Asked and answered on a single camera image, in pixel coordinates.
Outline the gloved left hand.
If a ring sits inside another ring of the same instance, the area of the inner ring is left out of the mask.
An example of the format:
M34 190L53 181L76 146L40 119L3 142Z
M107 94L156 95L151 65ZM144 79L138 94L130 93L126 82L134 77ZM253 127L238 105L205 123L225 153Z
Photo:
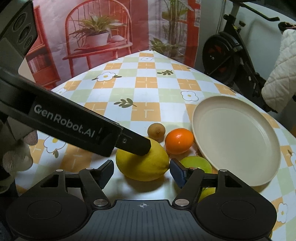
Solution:
M1 121L1 193L8 191L17 172L31 168L29 146L37 142L36 130L12 118Z

